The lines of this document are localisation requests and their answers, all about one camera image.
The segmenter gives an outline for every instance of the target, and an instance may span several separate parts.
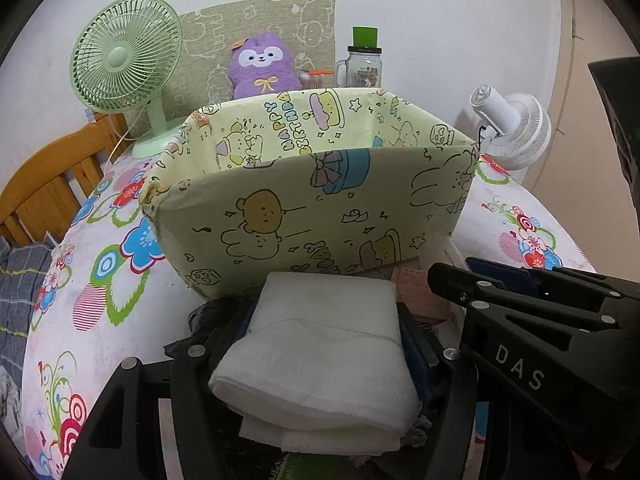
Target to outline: wooden headboard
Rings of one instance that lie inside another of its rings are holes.
[[[44,240],[49,231],[62,240],[80,204],[63,173],[71,170],[85,196],[102,179],[95,154],[111,153],[118,136],[127,130],[121,114],[95,114],[95,123],[48,144],[27,160],[0,194],[0,235],[12,243],[28,245]],[[115,160],[126,149],[118,146]]]

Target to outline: plaid pillow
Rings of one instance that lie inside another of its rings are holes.
[[[33,306],[50,264],[47,244],[16,247],[0,237],[0,365],[18,386]]]

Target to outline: fan base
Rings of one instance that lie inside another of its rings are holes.
[[[186,117],[181,117],[173,121],[168,121],[168,128],[164,132],[155,133],[149,131],[144,137],[138,139],[133,144],[133,158],[149,158],[150,156],[162,153],[185,120]]]

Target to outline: floral bedsheet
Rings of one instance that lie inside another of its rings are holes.
[[[140,211],[150,164],[127,152],[107,171],[54,252],[34,306],[22,421],[41,475],[62,476],[122,359],[165,359],[162,347],[188,335],[187,314],[203,303],[164,258]],[[593,270],[544,206],[484,156],[452,239],[464,257]]]

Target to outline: yellow cartoon fabric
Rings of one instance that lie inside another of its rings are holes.
[[[274,270],[349,274],[450,234],[478,163],[471,139],[381,89],[270,94],[194,112],[140,202],[206,298]]]

